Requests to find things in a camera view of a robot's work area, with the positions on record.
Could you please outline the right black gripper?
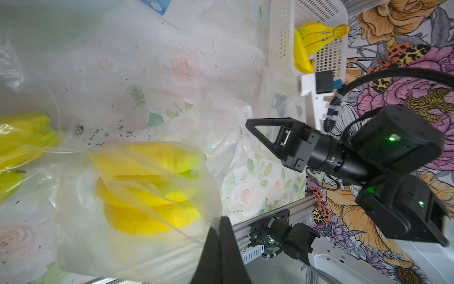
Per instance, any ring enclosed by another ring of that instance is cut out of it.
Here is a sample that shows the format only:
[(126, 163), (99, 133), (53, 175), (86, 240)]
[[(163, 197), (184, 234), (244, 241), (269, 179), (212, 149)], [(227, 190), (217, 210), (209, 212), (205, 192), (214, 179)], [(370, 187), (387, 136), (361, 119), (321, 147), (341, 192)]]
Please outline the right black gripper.
[(330, 172), (341, 164), (340, 142), (294, 118), (253, 118), (245, 126), (291, 170)]

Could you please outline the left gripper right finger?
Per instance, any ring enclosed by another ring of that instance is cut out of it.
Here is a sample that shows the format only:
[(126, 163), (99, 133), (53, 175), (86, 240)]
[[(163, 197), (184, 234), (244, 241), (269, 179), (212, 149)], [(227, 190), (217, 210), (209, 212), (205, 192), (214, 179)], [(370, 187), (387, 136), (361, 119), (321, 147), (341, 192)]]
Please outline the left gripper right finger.
[(232, 224), (228, 217), (220, 220), (221, 283), (252, 284), (245, 269)]

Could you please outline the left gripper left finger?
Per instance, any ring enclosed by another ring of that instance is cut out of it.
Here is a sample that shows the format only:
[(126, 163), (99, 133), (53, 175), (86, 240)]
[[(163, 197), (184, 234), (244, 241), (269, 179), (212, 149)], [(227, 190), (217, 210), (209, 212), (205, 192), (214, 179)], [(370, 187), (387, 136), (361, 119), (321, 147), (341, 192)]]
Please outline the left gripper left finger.
[(221, 284), (222, 258), (221, 241), (217, 231), (210, 228), (201, 258), (190, 284)]

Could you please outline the single yellow banana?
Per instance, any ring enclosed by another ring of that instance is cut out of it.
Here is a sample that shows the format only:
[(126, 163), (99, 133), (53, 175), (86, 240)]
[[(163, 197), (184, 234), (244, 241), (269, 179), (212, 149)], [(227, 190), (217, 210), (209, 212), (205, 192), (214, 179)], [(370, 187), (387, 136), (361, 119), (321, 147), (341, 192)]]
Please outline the single yellow banana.
[(309, 59), (301, 34), (294, 29), (293, 59), (295, 68), (304, 74), (314, 73), (314, 60)]

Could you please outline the clear zip-top bag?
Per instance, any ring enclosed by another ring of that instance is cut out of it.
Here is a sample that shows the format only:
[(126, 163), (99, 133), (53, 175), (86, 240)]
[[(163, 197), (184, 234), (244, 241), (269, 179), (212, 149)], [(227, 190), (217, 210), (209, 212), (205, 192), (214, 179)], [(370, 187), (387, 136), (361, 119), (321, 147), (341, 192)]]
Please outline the clear zip-top bag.
[(56, 93), (30, 78), (11, 42), (1, 38), (1, 203), (56, 180), (57, 167), (84, 150), (62, 128)]
[(199, 105), (141, 140), (68, 157), (56, 196), (56, 261), (68, 272), (187, 284), (222, 215), (250, 106)]

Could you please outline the panda print zip-top bag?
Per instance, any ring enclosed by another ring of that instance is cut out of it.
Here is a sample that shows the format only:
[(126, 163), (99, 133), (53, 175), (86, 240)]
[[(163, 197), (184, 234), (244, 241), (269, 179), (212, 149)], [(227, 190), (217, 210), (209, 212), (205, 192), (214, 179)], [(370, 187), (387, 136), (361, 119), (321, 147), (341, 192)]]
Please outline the panda print zip-top bag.
[(294, 118), (306, 122), (305, 97), (300, 94), (300, 77), (292, 71), (266, 66), (260, 93), (253, 106), (254, 118)]

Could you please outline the yellow banana bunch small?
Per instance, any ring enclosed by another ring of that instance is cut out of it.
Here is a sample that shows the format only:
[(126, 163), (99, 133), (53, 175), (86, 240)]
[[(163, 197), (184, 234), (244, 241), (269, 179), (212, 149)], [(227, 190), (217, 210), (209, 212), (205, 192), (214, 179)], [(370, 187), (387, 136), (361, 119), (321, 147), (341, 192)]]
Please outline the yellow banana bunch small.
[(117, 143), (89, 155), (95, 195), (108, 224), (125, 234), (153, 235), (201, 219), (195, 205), (205, 154), (176, 142)]

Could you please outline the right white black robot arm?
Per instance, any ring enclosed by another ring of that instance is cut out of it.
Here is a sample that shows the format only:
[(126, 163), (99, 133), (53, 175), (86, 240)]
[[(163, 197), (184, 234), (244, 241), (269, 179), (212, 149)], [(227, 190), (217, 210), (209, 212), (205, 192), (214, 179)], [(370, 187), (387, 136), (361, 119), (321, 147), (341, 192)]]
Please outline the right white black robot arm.
[(388, 105), (364, 114), (340, 140), (292, 118), (249, 119), (246, 128), (284, 167), (358, 185), (355, 203), (434, 284), (454, 281), (454, 217), (415, 171), (442, 154), (444, 135), (423, 117)]

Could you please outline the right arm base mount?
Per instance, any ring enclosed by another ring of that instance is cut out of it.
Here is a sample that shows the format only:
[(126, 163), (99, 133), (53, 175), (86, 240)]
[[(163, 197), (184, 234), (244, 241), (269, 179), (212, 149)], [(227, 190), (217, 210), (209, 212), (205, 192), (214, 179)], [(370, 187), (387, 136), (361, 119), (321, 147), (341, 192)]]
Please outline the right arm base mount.
[(275, 258), (280, 253), (285, 253), (308, 265), (309, 254), (313, 252), (312, 243), (318, 237), (320, 234), (306, 224), (291, 225), (290, 211), (285, 209), (252, 223), (248, 247), (273, 248), (277, 251), (272, 254), (263, 252), (262, 257)]

